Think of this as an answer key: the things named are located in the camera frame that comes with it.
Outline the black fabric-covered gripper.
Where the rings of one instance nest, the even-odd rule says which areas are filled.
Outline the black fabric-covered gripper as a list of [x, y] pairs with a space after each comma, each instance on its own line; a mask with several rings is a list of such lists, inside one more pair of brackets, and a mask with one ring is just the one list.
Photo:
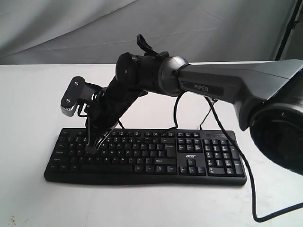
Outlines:
[[112, 81], [107, 86], [105, 94], [98, 98], [93, 112], [90, 114], [90, 129], [88, 130], [88, 143], [85, 151], [96, 154], [106, 141], [121, 116], [138, 99], [147, 95], [147, 91], [132, 89], [125, 83]]

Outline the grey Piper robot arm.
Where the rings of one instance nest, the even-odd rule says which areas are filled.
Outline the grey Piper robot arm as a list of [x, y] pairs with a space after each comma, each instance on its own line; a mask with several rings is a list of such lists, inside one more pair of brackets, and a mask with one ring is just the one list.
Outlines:
[[143, 93], [185, 92], [234, 106], [239, 128], [249, 130], [257, 148], [277, 165], [303, 173], [303, 62], [192, 65], [183, 57], [155, 52], [142, 35], [144, 55], [119, 56], [116, 73], [89, 113], [88, 151], [95, 153], [118, 120]]

